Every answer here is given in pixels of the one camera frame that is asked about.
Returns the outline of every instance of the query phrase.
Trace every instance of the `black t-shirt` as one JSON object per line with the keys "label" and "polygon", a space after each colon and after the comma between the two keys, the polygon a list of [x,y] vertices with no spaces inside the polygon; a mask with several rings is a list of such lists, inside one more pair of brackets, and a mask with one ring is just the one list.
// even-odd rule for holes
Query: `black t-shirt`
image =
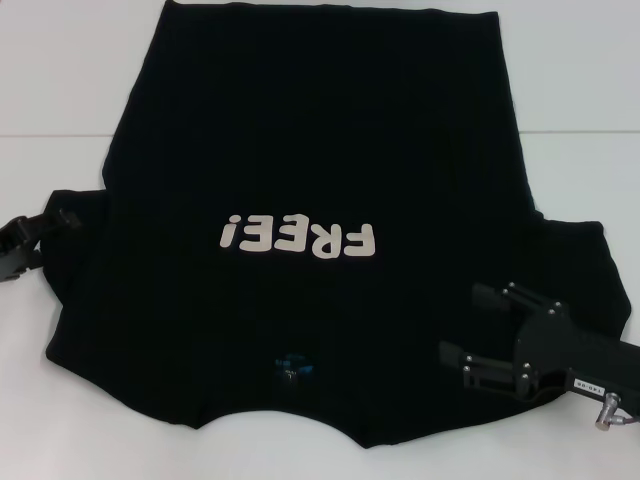
{"label": "black t-shirt", "polygon": [[85,228],[42,245],[47,356],[172,423],[272,409],[372,446],[488,422],[532,405],[439,365],[442,339],[510,358],[474,282],[612,336],[629,315],[602,226],[535,211],[495,13],[168,1],[103,176],[48,206]]}

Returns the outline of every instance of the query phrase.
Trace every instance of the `white table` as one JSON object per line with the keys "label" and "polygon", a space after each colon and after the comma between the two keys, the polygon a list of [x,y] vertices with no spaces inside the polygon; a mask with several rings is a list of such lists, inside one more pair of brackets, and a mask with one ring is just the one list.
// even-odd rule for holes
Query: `white table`
{"label": "white table", "polygon": [[[501,13],[537,205],[548,218],[603,222],[638,304],[640,5],[350,3]],[[0,3],[0,223],[39,213],[54,189],[100,188],[110,135],[161,7],[162,0]],[[44,358],[59,312],[41,272],[0,285],[0,479],[586,480],[640,472],[640,426],[603,434],[593,427],[599,405],[573,394],[512,419],[370,450],[273,412],[225,417],[199,431],[170,426]],[[640,344],[633,316],[623,339]]]}

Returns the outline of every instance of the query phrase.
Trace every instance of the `small label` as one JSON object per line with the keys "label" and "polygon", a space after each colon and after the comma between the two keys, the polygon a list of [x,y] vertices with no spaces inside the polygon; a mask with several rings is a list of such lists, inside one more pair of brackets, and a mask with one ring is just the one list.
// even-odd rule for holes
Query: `small label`
{"label": "small label", "polygon": [[579,388],[580,390],[584,390],[585,392],[604,397],[604,388],[594,385],[593,383],[585,382],[584,380],[576,378],[573,381],[573,386]]}

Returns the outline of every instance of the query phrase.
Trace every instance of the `white lettering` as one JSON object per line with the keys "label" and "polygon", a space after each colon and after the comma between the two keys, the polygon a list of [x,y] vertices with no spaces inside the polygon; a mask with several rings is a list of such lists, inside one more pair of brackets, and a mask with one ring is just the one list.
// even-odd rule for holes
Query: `white lettering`
{"label": "white lettering", "polygon": [[284,221],[295,222],[295,225],[283,225],[280,227],[280,233],[291,235],[293,240],[276,240],[274,247],[278,250],[286,250],[288,252],[304,252],[307,246],[309,217],[301,214],[285,215]]}
{"label": "white lettering", "polygon": [[258,225],[247,225],[244,233],[247,235],[258,235],[256,242],[243,240],[240,242],[240,250],[245,252],[268,252],[271,250],[271,240],[273,237],[273,217],[271,215],[251,215],[249,222]]}
{"label": "white lettering", "polygon": [[[340,246],[342,245],[342,229],[340,225],[331,225],[331,233],[327,232],[320,225],[311,225],[311,231],[318,235],[316,241],[311,246],[313,254],[322,259],[338,258]],[[324,246],[329,244],[329,252],[324,251]]]}
{"label": "white lettering", "polygon": [[376,241],[373,238],[373,227],[368,223],[362,226],[362,233],[347,233],[347,240],[362,242],[360,246],[344,247],[344,254],[349,257],[370,257],[376,253]]}
{"label": "white lettering", "polygon": [[236,223],[240,220],[240,215],[231,215],[231,217],[229,217],[231,223],[226,224],[222,229],[222,237],[220,238],[220,246],[222,248],[229,248],[231,246],[233,237],[236,234]]}

